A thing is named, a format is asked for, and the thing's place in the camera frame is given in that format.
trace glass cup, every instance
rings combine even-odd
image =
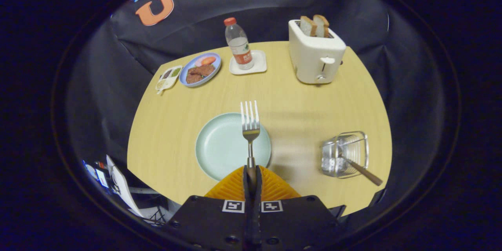
[[[368,137],[362,131],[340,133],[322,143],[321,170],[327,176],[350,178],[360,175],[344,158],[365,169],[369,161]]]

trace red bottle cap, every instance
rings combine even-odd
[[[237,24],[237,20],[234,17],[228,18],[223,21],[226,26]]]

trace orange soft gripper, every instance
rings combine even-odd
[[[280,176],[266,167],[260,166],[262,172],[262,201],[274,201],[301,197]]]
[[[225,176],[215,187],[213,187],[205,196],[216,199],[245,201],[244,185],[242,184],[242,171],[244,166],[239,167]]]
[[[239,167],[215,187],[213,187],[205,196],[216,199],[245,201],[244,185],[242,184],[242,171],[244,167]],[[271,170],[260,166],[262,173],[262,199],[261,201],[274,201],[301,197],[289,184],[280,176]]]

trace white toaster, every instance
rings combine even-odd
[[[329,38],[303,34],[300,20],[290,20],[289,55],[296,77],[303,83],[321,84],[333,81],[346,50],[346,44],[331,29]]]

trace toast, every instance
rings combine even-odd
[[[313,20],[309,19],[306,16],[300,17],[300,29],[303,31],[303,34],[306,36],[315,36],[317,25]]]
[[[315,35],[318,38],[328,38],[329,37],[329,22],[328,20],[321,15],[314,15],[313,22],[317,26]]]

